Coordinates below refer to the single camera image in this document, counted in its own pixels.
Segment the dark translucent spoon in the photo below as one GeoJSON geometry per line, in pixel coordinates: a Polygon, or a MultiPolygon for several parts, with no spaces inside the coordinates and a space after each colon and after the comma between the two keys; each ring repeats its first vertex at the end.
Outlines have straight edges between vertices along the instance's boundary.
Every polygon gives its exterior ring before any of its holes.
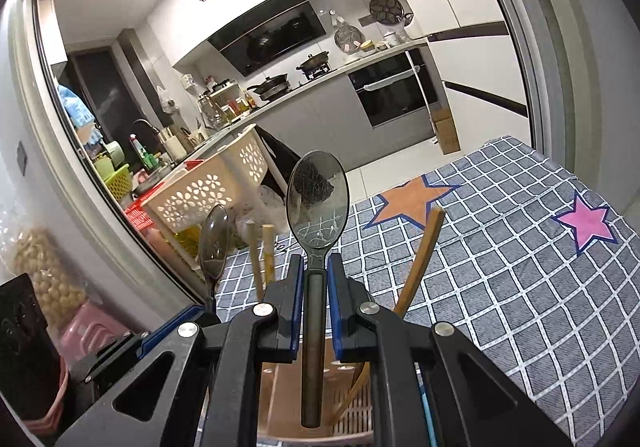
{"type": "Polygon", "coordinates": [[[227,210],[216,204],[201,225],[198,241],[198,263],[206,285],[205,308],[215,313],[215,289],[227,263],[231,241],[231,223],[227,210]]]}
{"type": "Polygon", "coordinates": [[[340,240],[348,220],[346,173],[329,152],[308,152],[296,163],[286,193],[288,227],[306,255],[302,404],[300,423],[321,424],[326,348],[326,256],[340,240]]]}

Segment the pink plastic stool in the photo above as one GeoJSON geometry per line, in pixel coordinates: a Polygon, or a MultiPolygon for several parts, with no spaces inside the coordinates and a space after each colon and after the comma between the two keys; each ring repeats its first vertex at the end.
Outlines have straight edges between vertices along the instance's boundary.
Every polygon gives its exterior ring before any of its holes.
{"type": "Polygon", "coordinates": [[[46,404],[46,414],[35,420],[25,420],[30,433],[36,436],[52,436],[61,422],[66,397],[74,398],[75,380],[72,369],[79,367],[81,360],[98,354],[104,347],[114,344],[122,337],[129,337],[131,331],[108,315],[98,305],[86,302],[75,316],[53,339],[58,360],[58,387],[54,400],[46,404]]]}

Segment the bag of peanuts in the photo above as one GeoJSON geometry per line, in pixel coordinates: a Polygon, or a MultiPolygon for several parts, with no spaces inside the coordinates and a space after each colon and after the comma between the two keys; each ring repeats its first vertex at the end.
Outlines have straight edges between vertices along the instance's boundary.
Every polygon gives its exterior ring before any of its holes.
{"type": "Polygon", "coordinates": [[[46,227],[1,222],[1,261],[13,275],[27,274],[53,329],[64,328],[88,301],[86,288],[46,227]]]}

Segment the red plastic basket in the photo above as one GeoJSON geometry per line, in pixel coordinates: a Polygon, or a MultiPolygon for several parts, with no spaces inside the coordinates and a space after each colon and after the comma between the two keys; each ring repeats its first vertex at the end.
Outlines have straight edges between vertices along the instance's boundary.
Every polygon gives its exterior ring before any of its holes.
{"type": "Polygon", "coordinates": [[[156,180],[151,180],[150,185],[143,187],[140,195],[137,196],[136,199],[132,201],[132,204],[125,209],[125,214],[129,223],[134,226],[139,233],[142,233],[143,230],[150,227],[154,227],[155,224],[151,219],[151,216],[144,211],[142,204],[144,204],[146,200],[162,189],[166,184],[169,184],[177,178],[181,178],[182,175],[195,169],[202,162],[203,159],[186,160],[169,173],[162,173],[156,180]]]}

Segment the beige flower-pattern storage cart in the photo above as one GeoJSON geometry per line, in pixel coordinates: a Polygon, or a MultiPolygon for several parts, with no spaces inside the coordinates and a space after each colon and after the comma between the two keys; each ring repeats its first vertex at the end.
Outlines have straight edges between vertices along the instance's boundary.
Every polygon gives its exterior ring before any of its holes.
{"type": "Polygon", "coordinates": [[[270,169],[267,149],[251,124],[190,171],[181,170],[146,198],[142,210],[155,228],[153,247],[178,274],[198,270],[196,259],[177,240],[178,233],[204,222],[210,209],[253,208],[269,222],[260,186],[270,169]]]}

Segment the grey checked tablecloth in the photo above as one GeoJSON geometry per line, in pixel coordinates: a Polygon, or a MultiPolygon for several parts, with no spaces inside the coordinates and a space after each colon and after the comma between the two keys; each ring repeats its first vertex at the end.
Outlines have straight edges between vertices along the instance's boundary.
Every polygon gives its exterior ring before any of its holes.
{"type": "Polygon", "coordinates": [[[511,136],[413,185],[446,218],[408,320],[456,326],[574,445],[637,445],[638,233],[511,136]]]}

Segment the cardboard box on floor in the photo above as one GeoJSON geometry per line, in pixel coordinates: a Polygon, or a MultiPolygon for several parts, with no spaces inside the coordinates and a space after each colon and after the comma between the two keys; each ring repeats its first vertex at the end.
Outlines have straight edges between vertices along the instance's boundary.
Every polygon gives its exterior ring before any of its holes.
{"type": "Polygon", "coordinates": [[[454,118],[449,108],[442,108],[431,112],[431,119],[440,149],[444,155],[460,150],[458,132],[454,118]]]}

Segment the black wok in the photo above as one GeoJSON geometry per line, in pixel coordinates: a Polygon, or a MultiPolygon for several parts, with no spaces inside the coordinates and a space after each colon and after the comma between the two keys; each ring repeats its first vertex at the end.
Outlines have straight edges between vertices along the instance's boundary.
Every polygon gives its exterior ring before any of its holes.
{"type": "Polygon", "coordinates": [[[274,77],[266,77],[266,80],[262,81],[262,83],[250,85],[247,91],[254,92],[264,102],[270,102],[274,97],[286,94],[290,89],[291,84],[288,82],[288,75],[278,74],[274,77]]]}

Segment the built-in black oven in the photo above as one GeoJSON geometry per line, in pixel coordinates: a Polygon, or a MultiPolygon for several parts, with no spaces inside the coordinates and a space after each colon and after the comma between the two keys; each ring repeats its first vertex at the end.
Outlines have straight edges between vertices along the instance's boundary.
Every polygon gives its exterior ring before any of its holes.
{"type": "Polygon", "coordinates": [[[413,111],[439,106],[431,74],[418,48],[355,70],[348,78],[374,128],[413,111]]]}

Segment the black pot on stove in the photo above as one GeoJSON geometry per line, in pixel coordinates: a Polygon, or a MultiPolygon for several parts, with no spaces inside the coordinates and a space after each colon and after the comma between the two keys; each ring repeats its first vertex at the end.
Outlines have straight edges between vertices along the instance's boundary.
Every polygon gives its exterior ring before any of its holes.
{"type": "Polygon", "coordinates": [[[308,81],[322,77],[331,71],[329,65],[329,51],[323,51],[316,55],[308,55],[308,58],[296,67],[308,81]]]}

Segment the black range hood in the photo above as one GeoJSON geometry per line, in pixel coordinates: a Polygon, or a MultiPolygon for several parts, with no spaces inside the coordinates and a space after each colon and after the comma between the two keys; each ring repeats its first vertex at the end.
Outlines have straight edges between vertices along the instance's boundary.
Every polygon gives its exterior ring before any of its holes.
{"type": "Polygon", "coordinates": [[[214,32],[207,41],[247,77],[325,35],[309,0],[265,0],[214,32]]]}

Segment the round black baking pan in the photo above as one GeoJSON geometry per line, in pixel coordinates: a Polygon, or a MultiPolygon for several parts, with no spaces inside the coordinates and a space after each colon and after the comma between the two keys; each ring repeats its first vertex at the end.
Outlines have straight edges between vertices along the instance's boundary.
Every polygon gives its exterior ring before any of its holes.
{"type": "Polygon", "coordinates": [[[399,0],[371,0],[369,14],[358,19],[359,25],[365,27],[375,22],[384,26],[408,26],[413,21],[413,12],[408,12],[399,0]]]}

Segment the white refrigerator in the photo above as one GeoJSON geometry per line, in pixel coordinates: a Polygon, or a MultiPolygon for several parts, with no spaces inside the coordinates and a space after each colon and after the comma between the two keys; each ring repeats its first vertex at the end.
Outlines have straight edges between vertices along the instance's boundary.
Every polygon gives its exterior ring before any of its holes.
{"type": "Polygon", "coordinates": [[[426,37],[463,151],[503,136],[529,144],[523,74],[498,0],[408,3],[426,37]]]}

